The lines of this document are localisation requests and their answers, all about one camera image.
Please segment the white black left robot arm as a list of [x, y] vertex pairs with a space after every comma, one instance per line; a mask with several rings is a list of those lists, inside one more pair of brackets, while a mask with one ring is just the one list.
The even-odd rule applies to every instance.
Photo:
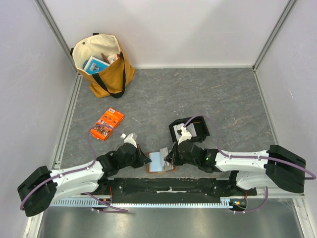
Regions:
[[125, 167], [139, 168], [150, 162], [139, 145], [124, 143], [83, 165], [61, 170], [38, 167], [17, 188], [20, 210], [32, 217], [64, 198], [92, 192], [105, 194], [109, 189], [108, 177]]

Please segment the tan leather card holder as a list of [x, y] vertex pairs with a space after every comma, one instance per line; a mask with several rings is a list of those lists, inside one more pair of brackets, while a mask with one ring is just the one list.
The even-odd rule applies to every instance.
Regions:
[[167, 148], [160, 149], [159, 152], [148, 152], [146, 155], [150, 158], [151, 162], [146, 165], [147, 173], [163, 174], [175, 171], [176, 166], [164, 160], [168, 153], [169, 151]]

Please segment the black card box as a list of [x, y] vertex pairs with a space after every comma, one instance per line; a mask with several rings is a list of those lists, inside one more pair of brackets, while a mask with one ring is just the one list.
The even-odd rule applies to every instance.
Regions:
[[[174, 129], [173, 129], [173, 126], [174, 125], [177, 125], [177, 124], [181, 124], [181, 123], [187, 123], [187, 121], [190, 119], [189, 118], [182, 118], [182, 119], [177, 119], [175, 120], [174, 122], [172, 122], [168, 128], [169, 128], [169, 131], [170, 131], [170, 135], [171, 135], [171, 138], [172, 138], [172, 141], [173, 142], [178, 142], [176, 140], [176, 137], [175, 137], [175, 133], [174, 133]], [[202, 143], [203, 141], [205, 141], [205, 139], [210, 136], [210, 133], [209, 133], [209, 130], [208, 130], [208, 127], [207, 127], [207, 124], [205, 122], [205, 119], [203, 116], [198, 116], [198, 117], [195, 117], [193, 119], [190, 120], [190, 122], [187, 124], [191, 124], [193, 123], [194, 124], [194, 128], [196, 130], [196, 134], [197, 136], [196, 137], [191, 137], [190, 141], [191, 142], [199, 142], [199, 143]]]

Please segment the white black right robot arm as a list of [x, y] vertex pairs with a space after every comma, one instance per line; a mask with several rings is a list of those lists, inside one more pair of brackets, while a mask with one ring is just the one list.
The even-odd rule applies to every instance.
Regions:
[[258, 152], [228, 152], [202, 149], [190, 140], [174, 143], [165, 161], [175, 166], [190, 164], [206, 173], [230, 172], [228, 192], [238, 195], [256, 187], [279, 187], [303, 193], [306, 161], [279, 145]]

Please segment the white printed card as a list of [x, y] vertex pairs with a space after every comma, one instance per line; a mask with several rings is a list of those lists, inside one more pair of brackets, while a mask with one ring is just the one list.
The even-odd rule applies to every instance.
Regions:
[[174, 169], [173, 165], [166, 160], [166, 157], [168, 156], [168, 154], [169, 154], [169, 151], [167, 147], [162, 148], [159, 151], [162, 172], [166, 172], [166, 171], [170, 171]]

